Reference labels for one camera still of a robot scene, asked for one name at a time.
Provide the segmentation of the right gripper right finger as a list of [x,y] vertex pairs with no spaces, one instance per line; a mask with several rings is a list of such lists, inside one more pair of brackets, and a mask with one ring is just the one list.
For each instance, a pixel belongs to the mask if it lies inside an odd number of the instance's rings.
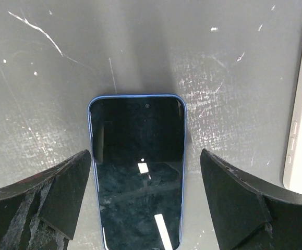
[[203,149],[200,166],[220,249],[302,249],[302,194]]

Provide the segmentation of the dark blue phone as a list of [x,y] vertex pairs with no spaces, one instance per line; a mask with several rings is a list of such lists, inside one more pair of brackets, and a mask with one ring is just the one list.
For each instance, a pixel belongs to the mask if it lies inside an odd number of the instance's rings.
[[103,95],[88,106],[105,249],[182,241],[186,105],[174,94]]

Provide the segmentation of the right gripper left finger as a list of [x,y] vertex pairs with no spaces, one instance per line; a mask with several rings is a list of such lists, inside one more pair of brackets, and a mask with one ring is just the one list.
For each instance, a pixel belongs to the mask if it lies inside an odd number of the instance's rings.
[[91,154],[85,149],[0,188],[0,249],[67,249],[90,167]]

